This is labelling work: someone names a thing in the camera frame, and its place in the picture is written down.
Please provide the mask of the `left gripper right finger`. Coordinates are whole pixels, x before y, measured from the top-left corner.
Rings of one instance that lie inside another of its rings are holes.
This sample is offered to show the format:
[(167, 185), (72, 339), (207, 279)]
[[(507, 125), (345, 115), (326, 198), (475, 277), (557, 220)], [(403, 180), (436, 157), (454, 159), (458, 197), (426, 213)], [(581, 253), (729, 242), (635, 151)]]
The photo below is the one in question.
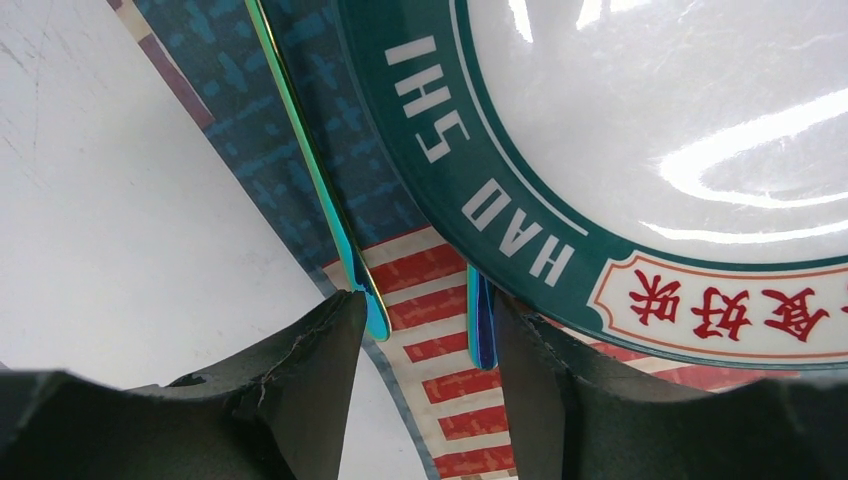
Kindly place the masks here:
[(706, 478), (679, 411), (700, 391), (605, 355), (506, 294), (494, 309), (520, 478)]

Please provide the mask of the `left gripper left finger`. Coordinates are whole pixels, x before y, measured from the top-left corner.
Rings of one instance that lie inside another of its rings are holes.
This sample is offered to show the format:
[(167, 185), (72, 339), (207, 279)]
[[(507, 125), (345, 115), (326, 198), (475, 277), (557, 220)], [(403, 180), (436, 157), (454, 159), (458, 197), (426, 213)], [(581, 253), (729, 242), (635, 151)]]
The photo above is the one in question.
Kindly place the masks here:
[(364, 294), (339, 290), (228, 358), (136, 391), (183, 404), (220, 400), (224, 421), (277, 476), (335, 479), (365, 317)]

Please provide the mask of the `iridescent fork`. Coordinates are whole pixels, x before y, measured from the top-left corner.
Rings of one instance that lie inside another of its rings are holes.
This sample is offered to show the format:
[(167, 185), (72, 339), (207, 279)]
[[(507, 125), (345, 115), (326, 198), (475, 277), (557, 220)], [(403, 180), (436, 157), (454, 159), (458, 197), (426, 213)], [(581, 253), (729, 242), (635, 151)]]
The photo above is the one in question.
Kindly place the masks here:
[(467, 340), (473, 365), (493, 370), (498, 365), (494, 332), (494, 285), (472, 265), (467, 273)]
[(350, 286), (365, 294), (366, 329), (374, 340), (384, 342), (392, 333), (385, 303), (311, 135), (288, 62), (275, 38), (266, 8), (260, 0), (247, 0), (245, 4), (292, 125), (344, 273)]

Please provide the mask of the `white green-rimmed small plate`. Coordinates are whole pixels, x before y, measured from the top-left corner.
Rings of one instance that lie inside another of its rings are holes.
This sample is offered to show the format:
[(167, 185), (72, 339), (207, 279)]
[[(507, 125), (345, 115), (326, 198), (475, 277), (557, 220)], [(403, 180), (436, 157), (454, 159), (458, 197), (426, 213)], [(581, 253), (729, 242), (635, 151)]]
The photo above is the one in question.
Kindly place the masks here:
[(843, 1), (340, 1), (368, 117), (433, 227), (585, 335), (847, 363)]

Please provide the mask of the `brown striped placemat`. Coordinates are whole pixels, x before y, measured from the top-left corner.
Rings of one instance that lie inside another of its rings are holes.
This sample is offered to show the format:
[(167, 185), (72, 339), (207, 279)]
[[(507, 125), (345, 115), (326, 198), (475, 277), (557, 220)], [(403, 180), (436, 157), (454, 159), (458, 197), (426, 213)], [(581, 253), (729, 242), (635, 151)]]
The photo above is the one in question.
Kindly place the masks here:
[[(416, 138), (474, 109), (453, 1), (115, 1), (112, 8), (274, 232), (323, 292), (348, 286), (319, 191), (285, 111), (275, 54), (288, 63), (317, 148), (316, 165), (347, 216), (392, 333), (368, 340), (430, 479), (526, 479), (515, 462), (498, 369), (474, 363), (470, 312), (485, 285), (465, 262), (520, 227), (542, 231), (499, 262), (542, 287), (570, 235), (501, 176), (475, 204), (506, 206), (473, 233), (459, 207), (484, 182), (456, 146), (429, 167)], [(518, 208), (527, 211), (520, 227)]]

